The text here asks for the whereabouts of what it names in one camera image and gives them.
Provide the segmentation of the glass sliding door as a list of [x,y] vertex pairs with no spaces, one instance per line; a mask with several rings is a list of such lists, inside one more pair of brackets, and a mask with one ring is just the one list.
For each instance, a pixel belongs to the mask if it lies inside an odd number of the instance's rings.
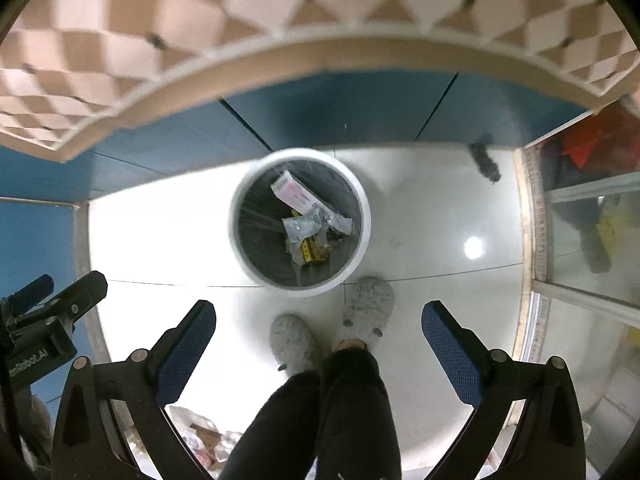
[[639,324],[639,104],[585,113],[522,151],[534,222],[533,290]]

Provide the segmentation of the right grey fuzzy slipper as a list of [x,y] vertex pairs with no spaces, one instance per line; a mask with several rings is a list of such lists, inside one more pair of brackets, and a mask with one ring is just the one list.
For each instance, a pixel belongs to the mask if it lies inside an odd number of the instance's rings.
[[384,336],[394,310],[393,287],[379,278],[362,278],[350,288],[337,343],[359,340],[373,351]]

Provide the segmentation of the checkered brown tablecloth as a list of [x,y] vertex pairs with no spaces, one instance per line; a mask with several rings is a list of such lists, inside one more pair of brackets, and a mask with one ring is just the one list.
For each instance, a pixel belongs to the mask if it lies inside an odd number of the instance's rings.
[[52,162],[324,70],[468,70],[592,110],[639,85],[610,0],[17,0],[1,37],[1,143]]

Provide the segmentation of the left grey fuzzy slipper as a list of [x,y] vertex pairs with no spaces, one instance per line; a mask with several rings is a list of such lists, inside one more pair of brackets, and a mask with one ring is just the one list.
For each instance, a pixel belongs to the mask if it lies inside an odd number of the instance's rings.
[[281,315],[271,323],[269,345],[279,370],[288,377],[320,370],[322,356],[316,338],[296,315]]

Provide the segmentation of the plastic bag of trash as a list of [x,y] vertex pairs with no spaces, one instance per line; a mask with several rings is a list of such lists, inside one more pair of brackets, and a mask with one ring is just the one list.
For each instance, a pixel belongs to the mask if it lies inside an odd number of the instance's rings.
[[208,418],[181,406],[168,405],[165,412],[198,462],[218,479],[242,434],[220,431]]

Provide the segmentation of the left black trouser leg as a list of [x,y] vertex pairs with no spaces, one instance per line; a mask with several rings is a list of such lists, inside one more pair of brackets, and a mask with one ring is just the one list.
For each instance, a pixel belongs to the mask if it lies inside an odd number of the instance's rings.
[[320,393],[321,379],[317,372],[288,378],[235,445],[221,478],[305,478],[316,456]]

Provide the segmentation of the black trouser leg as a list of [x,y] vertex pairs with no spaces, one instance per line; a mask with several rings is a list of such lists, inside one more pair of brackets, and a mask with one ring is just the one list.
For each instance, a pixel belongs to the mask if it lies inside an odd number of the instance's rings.
[[321,379],[317,372],[288,378],[235,445],[221,478],[305,478],[316,456],[320,393]]
[[378,362],[366,349],[324,363],[317,445],[319,479],[399,479],[400,451]]

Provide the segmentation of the right black trouser leg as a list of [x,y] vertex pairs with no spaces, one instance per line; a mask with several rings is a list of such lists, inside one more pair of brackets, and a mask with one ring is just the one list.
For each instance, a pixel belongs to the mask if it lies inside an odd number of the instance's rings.
[[319,479],[399,479],[400,451],[378,362],[366,349],[324,363],[317,445]]

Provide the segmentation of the grey fuzzy slipper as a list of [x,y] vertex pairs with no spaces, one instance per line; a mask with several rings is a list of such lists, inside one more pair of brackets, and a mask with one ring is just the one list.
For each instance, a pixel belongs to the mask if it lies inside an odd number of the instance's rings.
[[337,343],[359,340],[373,351],[384,336],[394,310],[393,287],[379,278],[362,278],[350,288]]
[[322,356],[316,338],[296,315],[281,315],[271,323],[269,345],[279,370],[288,377],[320,370]]

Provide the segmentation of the silver foil wrapper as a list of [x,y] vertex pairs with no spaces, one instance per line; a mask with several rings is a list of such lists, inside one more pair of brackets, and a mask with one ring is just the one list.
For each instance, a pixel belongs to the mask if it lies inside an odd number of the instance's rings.
[[352,235],[352,219],[333,211],[314,208],[310,214],[299,214],[296,211],[292,211],[292,214],[291,218],[283,219],[282,223],[286,235],[286,251],[298,266],[306,266],[300,251],[300,243],[305,238],[313,237],[321,244],[328,244],[331,255],[338,242]]

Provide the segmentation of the white round trash bin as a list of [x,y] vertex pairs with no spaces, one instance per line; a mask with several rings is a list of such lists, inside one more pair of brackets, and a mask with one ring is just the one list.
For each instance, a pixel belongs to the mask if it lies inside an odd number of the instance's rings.
[[291,297],[344,283],[371,236],[370,204],[357,177],[310,148],[274,152],[250,168],[230,208],[230,243],[257,284]]

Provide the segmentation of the yellow snack wrapper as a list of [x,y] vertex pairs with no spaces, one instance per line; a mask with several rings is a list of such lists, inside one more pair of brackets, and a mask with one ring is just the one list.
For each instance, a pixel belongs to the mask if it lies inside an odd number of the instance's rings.
[[330,246],[321,244],[315,238],[305,238],[300,243],[300,251],[302,252],[303,264],[322,263],[329,259]]

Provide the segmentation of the pink white carton box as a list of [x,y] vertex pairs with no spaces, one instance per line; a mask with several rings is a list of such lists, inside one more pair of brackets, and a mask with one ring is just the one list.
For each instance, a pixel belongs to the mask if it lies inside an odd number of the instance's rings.
[[273,194],[299,214],[310,214],[314,208],[325,210],[326,205],[305,188],[288,170],[270,185]]

